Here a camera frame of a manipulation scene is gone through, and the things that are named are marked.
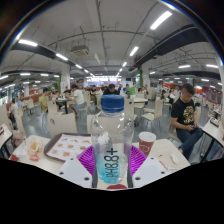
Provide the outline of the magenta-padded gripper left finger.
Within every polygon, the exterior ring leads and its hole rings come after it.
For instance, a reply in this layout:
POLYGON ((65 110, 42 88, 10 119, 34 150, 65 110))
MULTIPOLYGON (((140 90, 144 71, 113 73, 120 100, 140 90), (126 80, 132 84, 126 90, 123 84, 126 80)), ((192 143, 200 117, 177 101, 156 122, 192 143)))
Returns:
POLYGON ((98 179, 93 147, 88 147, 76 158, 67 159, 57 175, 81 187, 95 188, 98 179))

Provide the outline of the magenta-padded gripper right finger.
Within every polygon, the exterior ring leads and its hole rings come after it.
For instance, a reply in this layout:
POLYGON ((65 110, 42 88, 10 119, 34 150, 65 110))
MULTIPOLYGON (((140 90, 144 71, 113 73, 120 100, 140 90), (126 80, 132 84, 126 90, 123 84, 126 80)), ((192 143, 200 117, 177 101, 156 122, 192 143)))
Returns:
POLYGON ((131 149, 127 182, 130 188, 140 188, 167 175, 166 169, 154 156, 146 156, 135 146, 131 149))

